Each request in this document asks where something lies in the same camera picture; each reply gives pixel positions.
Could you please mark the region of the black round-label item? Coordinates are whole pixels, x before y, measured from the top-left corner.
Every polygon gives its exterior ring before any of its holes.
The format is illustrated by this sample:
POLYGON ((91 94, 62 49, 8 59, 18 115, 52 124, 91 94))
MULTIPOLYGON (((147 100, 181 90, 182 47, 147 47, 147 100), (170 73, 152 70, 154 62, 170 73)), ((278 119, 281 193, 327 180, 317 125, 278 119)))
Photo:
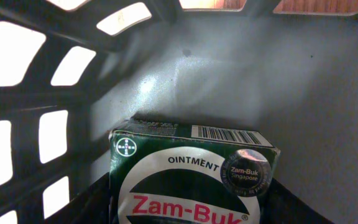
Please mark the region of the black round-label item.
POLYGON ((257 131, 130 119, 109 133, 111 223, 259 223, 280 150, 257 131))

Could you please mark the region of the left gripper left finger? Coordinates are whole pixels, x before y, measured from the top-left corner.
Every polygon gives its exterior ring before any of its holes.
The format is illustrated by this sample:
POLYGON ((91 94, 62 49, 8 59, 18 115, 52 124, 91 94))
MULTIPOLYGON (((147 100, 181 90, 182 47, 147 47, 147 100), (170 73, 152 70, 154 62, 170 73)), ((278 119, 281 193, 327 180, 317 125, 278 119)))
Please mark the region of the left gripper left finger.
POLYGON ((86 191, 77 195, 68 205, 48 217, 45 224, 108 224, 109 173, 105 173, 86 191))

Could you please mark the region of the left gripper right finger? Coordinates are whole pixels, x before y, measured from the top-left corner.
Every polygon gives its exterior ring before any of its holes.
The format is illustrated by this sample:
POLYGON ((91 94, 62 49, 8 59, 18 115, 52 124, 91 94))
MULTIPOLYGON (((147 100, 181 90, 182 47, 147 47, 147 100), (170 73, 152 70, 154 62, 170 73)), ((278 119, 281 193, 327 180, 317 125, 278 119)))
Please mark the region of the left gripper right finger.
POLYGON ((333 224, 276 179, 272 179, 270 184, 260 222, 261 224, 333 224))

